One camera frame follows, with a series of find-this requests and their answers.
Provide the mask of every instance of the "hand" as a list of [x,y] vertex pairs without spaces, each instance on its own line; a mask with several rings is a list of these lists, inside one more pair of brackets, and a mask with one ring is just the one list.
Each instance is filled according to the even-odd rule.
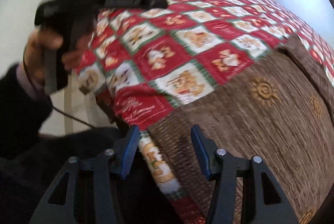
[[[61,61],[66,70],[73,69],[80,64],[81,56],[84,51],[88,49],[91,36],[91,33],[83,35],[78,40],[74,51],[63,54]],[[24,62],[26,63],[28,73],[32,80],[44,85],[43,50],[44,48],[57,50],[62,44],[62,36],[51,29],[35,29],[30,34],[24,54]]]

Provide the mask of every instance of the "brown blanket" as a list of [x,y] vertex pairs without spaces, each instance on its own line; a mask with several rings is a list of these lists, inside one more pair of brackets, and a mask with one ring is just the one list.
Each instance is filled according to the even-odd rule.
[[[201,175],[190,140],[193,124],[234,156],[263,157],[299,220],[307,223],[334,183],[333,95],[322,66],[292,35],[285,46],[208,96],[179,107],[149,132],[205,214],[214,182]],[[238,180],[235,223],[241,206]]]

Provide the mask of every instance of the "christmas blanket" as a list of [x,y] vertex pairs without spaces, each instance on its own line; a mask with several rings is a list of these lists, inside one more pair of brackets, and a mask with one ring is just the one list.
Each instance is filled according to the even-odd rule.
[[[140,127],[139,148],[181,219],[204,223],[203,210],[178,181],[147,128],[176,108],[210,95],[294,33],[334,85],[333,50],[308,24],[272,0],[168,4],[167,9],[100,13],[97,37],[76,72],[82,91],[93,92],[127,124]],[[201,105],[192,112],[201,113]]]

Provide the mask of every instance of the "black wire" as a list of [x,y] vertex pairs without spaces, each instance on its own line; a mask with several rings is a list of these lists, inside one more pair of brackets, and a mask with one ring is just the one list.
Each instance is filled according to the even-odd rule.
[[[36,88],[35,84],[32,82],[32,79],[31,79],[31,77],[30,77],[30,75],[29,75],[29,72],[28,72],[27,65],[26,65],[26,63],[25,63],[25,61],[24,61],[25,50],[26,50],[26,47],[24,48],[24,52],[23,52],[23,68],[24,68],[24,72],[25,72],[25,74],[26,74],[26,76],[27,76],[27,78],[28,78],[28,81],[29,81],[30,85],[31,85],[32,88],[34,89],[36,95],[39,95],[39,94],[40,94],[40,93],[39,93],[39,90]],[[62,110],[58,109],[57,107],[55,107],[52,103],[51,103],[51,107],[52,107],[52,109],[54,109],[55,111],[57,111],[58,113],[60,113],[60,114],[62,114],[62,115],[64,115],[64,116],[66,116],[66,117],[69,117],[69,118],[71,118],[71,119],[73,119],[73,120],[75,120],[75,121],[78,121],[78,122],[80,122],[80,123],[82,123],[82,124],[84,124],[84,125],[86,125],[86,126],[88,126],[88,127],[90,127],[90,128],[93,128],[93,129],[96,128],[95,126],[93,126],[93,125],[91,125],[91,124],[89,124],[89,123],[87,123],[87,122],[85,122],[85,121],[82,121],[81,119],[79,119],[79,118],[77,118],[77,117],[74,117],[74,116],[71,116],[71,115],[65,113],[64,111],[62,111]]]

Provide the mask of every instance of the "sun pattern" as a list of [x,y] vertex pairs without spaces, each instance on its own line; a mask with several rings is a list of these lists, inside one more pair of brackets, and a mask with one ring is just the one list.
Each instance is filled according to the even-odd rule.
[[310,210],[304,215],[304,217],[301,219],[300,224],[307,224],[310,222],[310,220],[313,218],[313,216],[316,213],[316,207],[313,206],[310,208]]
[[252,85],[253,97],[257,99],[261,105],[270,107],[271,104],[276,104],[275,99],[280,101],[275,85],[267,78],[255,78]]
[[315,95],[312,95],[311,98],[312,98],[312,105],[313,105],[313,112],[314,112],[314,115],[315,115],[317,118],[321,118],[321,107],[320,107],[319,101],[318,101],[318,99],[315,97]]

